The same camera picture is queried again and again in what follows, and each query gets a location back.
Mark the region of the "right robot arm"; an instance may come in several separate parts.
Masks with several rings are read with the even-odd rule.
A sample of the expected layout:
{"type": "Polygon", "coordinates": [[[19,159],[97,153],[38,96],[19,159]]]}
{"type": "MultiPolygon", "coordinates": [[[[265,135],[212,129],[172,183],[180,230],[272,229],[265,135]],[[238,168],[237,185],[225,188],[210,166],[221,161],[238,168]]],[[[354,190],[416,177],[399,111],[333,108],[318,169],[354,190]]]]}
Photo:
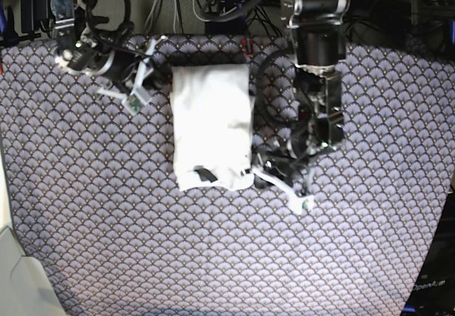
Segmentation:
{"type": "Polygon", "coordinates": [[[150,92],[165,86],[165,77],[155,63],[155,47],[166,38],[151,39],[150,50],[136,51],[127,47],[132,37],[131,0],[123,0],[124,17],[113,31],[97,26],[109,22],[94,15],[97,0],[50,0],[55,19],[57,64],[72,74],[84,73],[108,79],[123,93],[136,87],[150,92]]]}

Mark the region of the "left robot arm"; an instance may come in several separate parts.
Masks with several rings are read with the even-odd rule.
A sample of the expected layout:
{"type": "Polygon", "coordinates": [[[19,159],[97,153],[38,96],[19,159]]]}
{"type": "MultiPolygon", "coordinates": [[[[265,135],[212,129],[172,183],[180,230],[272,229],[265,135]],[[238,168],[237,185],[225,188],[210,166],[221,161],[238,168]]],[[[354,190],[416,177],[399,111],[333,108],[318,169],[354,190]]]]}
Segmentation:
{"type": "Polygon", "coordinates": [[[295,178],[311,177],[314,162],[338,151],[347,134],[354,136],[350,166],[365,165],[357,176],[371,177],[374,169],[397,174],[399,191],[413,196],[425,184],[442,185],[454,149],[454,63],[388,53],[343,76],[336,68],[346,59],[343,19],[356,1],[282,0],[293,53],[270,53],[255,84],[262,118],[291,134],[284,145],[255,155],[257,187],[293,194],[295,178]],[[271,115],[263,96],[267,69],[281,58],[295,68],[296,120],[271,115]]]}

